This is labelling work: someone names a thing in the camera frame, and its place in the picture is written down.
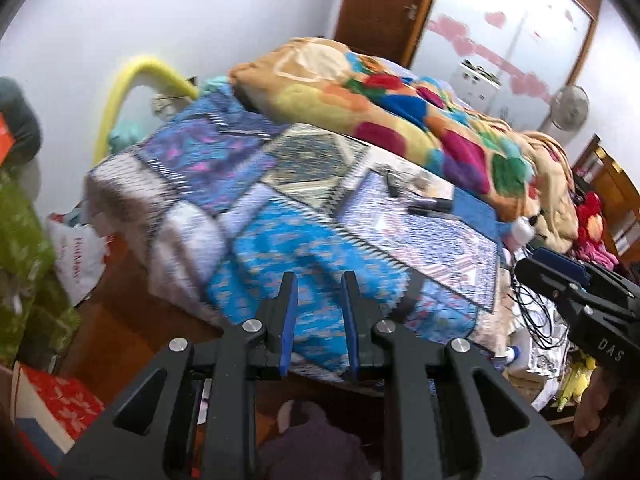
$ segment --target fan head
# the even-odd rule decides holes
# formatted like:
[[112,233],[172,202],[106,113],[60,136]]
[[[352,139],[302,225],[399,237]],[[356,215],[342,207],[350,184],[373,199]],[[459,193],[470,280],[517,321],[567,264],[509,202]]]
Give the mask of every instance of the fan head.
[[576,85],[561,88],[551,101],[551,120],[561,130],[579,130],[589,115],[589,98]]

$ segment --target door handle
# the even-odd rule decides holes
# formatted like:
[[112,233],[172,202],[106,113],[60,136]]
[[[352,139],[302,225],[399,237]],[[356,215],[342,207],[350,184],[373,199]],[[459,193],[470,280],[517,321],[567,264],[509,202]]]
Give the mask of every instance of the door handle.
[[409,11],[407,17],[410,20],[414,20],[415,21],[415,17],[418,14],[418,6],[416,4],[411,4],[409,6],[404,6],[404,8]]

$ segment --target white bottle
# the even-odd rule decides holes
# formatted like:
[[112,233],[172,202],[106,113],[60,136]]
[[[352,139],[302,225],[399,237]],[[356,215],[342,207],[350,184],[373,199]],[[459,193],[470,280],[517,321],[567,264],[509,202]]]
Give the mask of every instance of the white bottle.
[[533,240],[533,237],[536,235],[534,226],[541,214],[542,211],[537,215],[533,215],[531,218],[521,216],[511,224],[511,230],[502,239],[505,247],[507,247],[511,253],[521,249]]

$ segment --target wooden door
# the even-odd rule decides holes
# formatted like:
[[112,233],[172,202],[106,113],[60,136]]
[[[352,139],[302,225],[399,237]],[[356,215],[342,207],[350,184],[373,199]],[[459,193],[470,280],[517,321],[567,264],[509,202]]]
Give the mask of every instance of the wooden door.
[[334,39],[400,63],[422,0],[343,0]]

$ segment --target white plastic bag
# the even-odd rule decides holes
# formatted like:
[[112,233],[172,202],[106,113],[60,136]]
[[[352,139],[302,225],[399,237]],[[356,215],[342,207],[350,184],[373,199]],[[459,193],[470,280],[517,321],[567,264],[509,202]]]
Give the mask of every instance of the white plastic bag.
[[90,225],[69,227],[51,218],[47,229],[56,251],[56,274],[76,306],[94,290],[104,272],[107,239],[100,238]]

